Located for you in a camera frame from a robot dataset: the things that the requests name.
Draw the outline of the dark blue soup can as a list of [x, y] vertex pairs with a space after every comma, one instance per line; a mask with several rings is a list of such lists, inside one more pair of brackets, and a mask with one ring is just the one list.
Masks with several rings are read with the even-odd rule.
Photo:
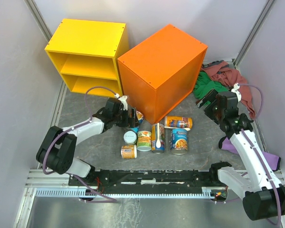
[[144, 120], [144, 115], [140, 111], [136, 110], [136, 118], [135, 118], [135, 122], [134, 122], [135, 126], [133, 128], [130, 128], [130, 130], [135, 132], [135, 133], [138, 133], [138, 130], [139, 130], [140, 125], [143, 122], [143, 120]]

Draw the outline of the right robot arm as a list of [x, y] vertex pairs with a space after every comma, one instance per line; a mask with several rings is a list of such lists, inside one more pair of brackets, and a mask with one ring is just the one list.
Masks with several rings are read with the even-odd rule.
[[211, 166], [209, 182], [224, 183], [242, 200], [244, 211], [252, 220], [277, 217], [280, 223], [285, 215], [285, 186], [274, 174], [256, 140], [252, 120], [238, 111], [239, 96], [232, 91], [217, 92], [211, 89], [196, 105], [204, 109], [207, 117], [219, 125], [237, 150], [249, 179], [245, 179], [228, 162]]

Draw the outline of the blue Progresso soup can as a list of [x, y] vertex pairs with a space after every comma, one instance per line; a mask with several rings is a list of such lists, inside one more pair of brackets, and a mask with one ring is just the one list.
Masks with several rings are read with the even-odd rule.
[[188, 152], [187, 131], [181, 128], [171, 131], [171, 152], [176, 155], [183, 155]]

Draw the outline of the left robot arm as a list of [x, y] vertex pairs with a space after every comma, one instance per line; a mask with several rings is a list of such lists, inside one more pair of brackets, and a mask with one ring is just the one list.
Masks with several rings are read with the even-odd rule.
[[85, 185], [91, 185], [95, 181], [95, 167], [75, 158], [76, 146], [92, 136], [106, 132], [114, 125], [122, 128], [140, 125], [137, 110], [128, 104], [127, 96], [109, 98], [105, 107], [77, 125], [50, 127], [37, 152], [36, 160], [43, 164], [43, 168], [48, 167], [58, 174], [78, 176]]

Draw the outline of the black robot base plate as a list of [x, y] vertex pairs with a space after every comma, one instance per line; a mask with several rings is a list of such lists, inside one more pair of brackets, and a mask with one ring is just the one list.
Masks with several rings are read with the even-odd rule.
[[99, 170], [83, 178], [105, 194], [199, 194], [202, 188], [231, 190], [209, 171]]

